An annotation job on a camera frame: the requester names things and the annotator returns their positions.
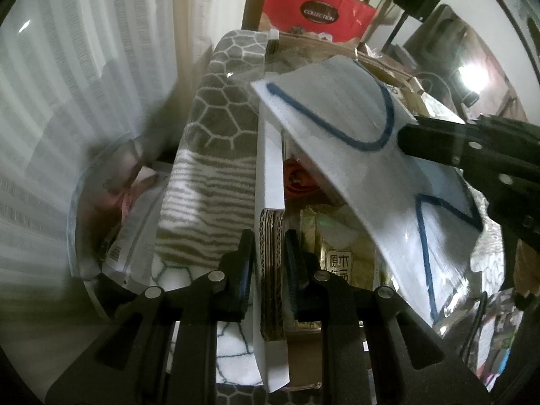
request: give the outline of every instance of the black cable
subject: black cable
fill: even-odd
[[[472,344],[474,341],[474,337],[476,336],[476,333],[478,332],[480,324],[482,324],[482,318],[484,318],[487,307],[488,307],[488,293],[484,291],[482,292],[482,295],[480,296],[480,304],[478,306],[478,310],[476,311],[476,316],[474,317],[474,321],[472,323],[471,330],[469,331],[469,335],[467,336],[467,339],[463,343],[463,346],[461,347],[461,350],[460,350],[460,358],[465,364],[467,364],[469,361],[469,356],[471,353],[471,347],[473,346]]]

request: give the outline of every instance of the gold packaging bag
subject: gold packaging bag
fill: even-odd
[[[357,288],[374,289],[380,281],[377,249],[349,206],[310,206],[301,219],[302,248],[319,258],[321,269]]]

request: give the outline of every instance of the white curtain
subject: white curtain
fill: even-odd
[[[245,0],[174,0],[179,87],[189,110],[212,51],[227,32],[242,27]]]
[[[178,137],[243,12],[244,0],[17,0],[0,26],[0,344],[40,399],[104,327],[67,259],[79,176],[122,136]]]

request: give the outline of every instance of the metal screw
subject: metal screw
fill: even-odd
[[[315,277],[315,280],[319,282],[326,282],[330,280],[331,274],[328,271],[320,270],[320,271],[316,271],[313,276]]]
[[[381,286],[377,289],[377,294],[382,299],[391,299],[394,296],[394,290],[389,286]]]
[[[147,299],[156,299],[161,295],[161,288],[159,286],[150,286],[145,292],[144,295]]]
[[[469,146],[473,149],[482,149],[482,145],[477,141],[469,141]]]
[[[225,278],[225,273],[223,271],[212,271],[209,275],[208,275],[208,279],[211,281],[211,282],[220,282],[221,280],[223,280]]]
[[[506,184],[507,186],[511,186],[512,184],[514,184],[514,180],[512,179],[512,177],[507,175],[506,173],[499,174],[499,181],[502,184]]]

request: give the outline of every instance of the corrugated cardboard edge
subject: corrugated cardboard edge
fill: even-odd
[[[261,324],[260,331],[264,340],[279,341],[285,339],[281,302],[281,239],[283,210],[263,209],[259,217],[260,258],[258,282],[261,288]]]
[[[274,234],[277,236],[277,239],[281,239],[279,227],[285,209],[285,196],[283,191],[281,126],[270,112],[265,112],[265,108],[266,106],[261,104],[255,179],[254,229],[257,261],[255,263],[254,281],[252,284],[252,288],[254,288],[253,349],[263,385],[269,392],[273,392],[289,382],[288,354],[284,333],[283,339],[278,341],[266,341],[261,333],[261,327],[265,325],[263,315],[267,318],[266,306],[263,308],[263,302],[273,304],[271,309],[273,315],[279,315],[281,317],[281,296],[278,298],[279,302],[276,303],[276,294],[266,294],[266,289],[262,284],[266,285],[267,282],[261,278],[262,273],[268,269],[265,269],[266,265],[269,265],[265,261],[261,261],[261,257],[266,257],[266,249],[273,248],[276,239],[275,236],[271,236],[271,245],[266,245],[261,235],[264,236],[264,231],[267,229],[264,220],[270,215],[272,220],[271,225],[274,225],[274,221],[277,222],[278,230]],[[271,174],[268,173],[268,168],[272,169]],[[281,242],[277,244],[279,248],[275,250],[276,254],[274,258],[280,264]],[[281,291],[281,269],[273,269],[272,271],[272,275],[269,275],[268,278],[271,282],[275,282],[276,276],[279,276],[279,280],[277,280],[279,288],[276,291]]]

